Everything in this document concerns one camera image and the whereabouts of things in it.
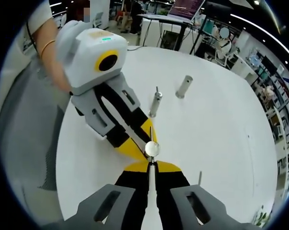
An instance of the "ceiling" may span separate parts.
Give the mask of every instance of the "ceiling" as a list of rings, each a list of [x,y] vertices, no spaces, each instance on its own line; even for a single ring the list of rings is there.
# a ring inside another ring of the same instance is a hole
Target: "ceiling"
[[[221,5],[229,6],[232,14],[253,22],[277,38],[289,50],[289,0],[258,0],[259,5],[254,0],[209,0]],[[73,7],[73,0],[49,0],[53,15],[57,16],[65,13],[68,7]],[[231,22],[230,25],[237,29],[245,30],[252,34],[257,40],[265,40],[267,46],[289,70],[289,54],[266,33],[260,29],[234,17],[226,15],[218,17],[223,22]]]

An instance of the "person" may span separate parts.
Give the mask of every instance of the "person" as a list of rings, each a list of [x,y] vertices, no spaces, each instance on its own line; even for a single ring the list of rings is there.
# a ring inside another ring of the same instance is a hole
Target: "person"
[[[272,85],[268,85],[267,87],[262,88],[261,97],[262,97],[265,105],[267,105],[273,99],[273,97],[275,95],[273,90],[274,90],[274,88]]]
[[[62,219],[55,162],[71,87],[56,60],[57,32],[45,0],[15,37],[0,72],[0,160],[19,203],[39,225]],[[32,58],[23,52],[25,37],[35,43]]]
[[[232,42],[230,40],[230,37],[231,36],[229,35],[228,37],[216,43],[216,52],[217,52],[217,57],[219,59],[223,59],[225,55],[227,55],[230,52],[232,48]]]
[[[84,8],[90,8],[90,1],[89,0],[76,0],[73,3],[73,5],[70,5],[70,7],[68,7],[67,9],[66,23],[71,20],[84,21]]]
[[[142,17],[138,15],[142,13],[144,13],[143,1],[136,0],[132,5],[132,10],[131,10],[132,24],[131,24],[130,34],[136,35],[140,33]]]
[[[199,10],[199,13],[197,13],[197,14],[195,15],[195,18],[194,18],[195,26],[201,27],[201,25],[202,25],[205,17],[206,17],[206,15],[203,14],[203,10],[200,9],[200,10]]]
[[[121,33],[128,32],[128,21],[131,15],[132,3],[131,0],[124,0],[123,19],[121,24]]]

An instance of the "white tabletop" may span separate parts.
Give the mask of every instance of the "white tabletop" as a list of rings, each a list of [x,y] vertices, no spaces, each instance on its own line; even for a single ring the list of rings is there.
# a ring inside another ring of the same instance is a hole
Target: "white tabletop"
[[[186,18],[177,18],[174,15],[166,16],[166,15],[158,15],[158,14],[139,14],[138,16],[144,17],[148,20],[164,20],[168,23],[181,23],[186,25],[193,25],[192,21]]]
[[[122,71],[145,113],[156,86],[164,95],[153,120],[161,146],[156,160],[180,167],[190,184],[198,183],[202,171],[201,186],[237,221],[250,222],[262,205],[271,210],[278,173],[275,146],[265,111],[245,80],[204,59],[153,47],[128,52]],[[175,91],[185,75],[194,81],[180,100]],[[95,138],[70,103],[56,159],[64,219],[105,184],[115,183],[131,162]]]

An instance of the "floor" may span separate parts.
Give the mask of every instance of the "floor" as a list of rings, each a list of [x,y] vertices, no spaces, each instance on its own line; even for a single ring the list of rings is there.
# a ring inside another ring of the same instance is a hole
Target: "floor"
[[[117,34],[117,35],[124,37],[127,40],[129,46],[136,46],[138,36],[134,35],[134,34],[122,34],[122,33],[120,33],[120,28],[118,28],[116,21],[110,21],[109,27],[107,28],[107,30],[114,33],[114,34]]]

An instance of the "metal rod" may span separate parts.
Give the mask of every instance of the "metal rod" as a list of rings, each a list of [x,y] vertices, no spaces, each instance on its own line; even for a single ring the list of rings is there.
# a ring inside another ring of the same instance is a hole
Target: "metal rod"
[[[197,42],[198,42],[198,40],[200,38],[200,35],[203,33],[203,28],[204,28],[204,25],[205,25],[206,21],[207,21],[207,17],[204,18],[204,21],[202,22],[201,28],[198,30],[198,36],[196,38],[196,41],[193,43],[193,46],[192,46],[192,48],[191,48],[191,50],[189,52],[190,55],[192,54],[194,48],[196,47],[196,44],[197,44]]]
[[[151,141],[154,141],[153,140],[153,127],[152,126],[150,127],[150,138],[151,138]]]
[[[186,28],[187,28],[187,24],[181,24],[180,26],[181,26],[181,29],[179,31],[178,39],[177,39],[177,42],[176,42],[175,47],[174,47],[175,51],[179,51],[179,49],[182,46],[182,43],[183,43],[183,40],[184,40],[184,34],[185,34],[185,31],[186,31]]]
[[[161,92],[155,92],[154,99],[149,111],[149,117],[156,117],[156,113],[160,104],[160,101],[163,98],[163,94]]]
[[[191,85],[192,81],[193,81],[193,78],[191,76],[189,76],[189,75],[185,76],[180,88],[175,93],[175,95],[179,99],[183,99],[185,97],[185,93],[186,93],[187,89],[189,88],[189,86]]]
[[[201,180],[202,180],[202,171],[200,171],[200,175],[199,175],[199,182],[198,182],[199,186],[201,185]]]

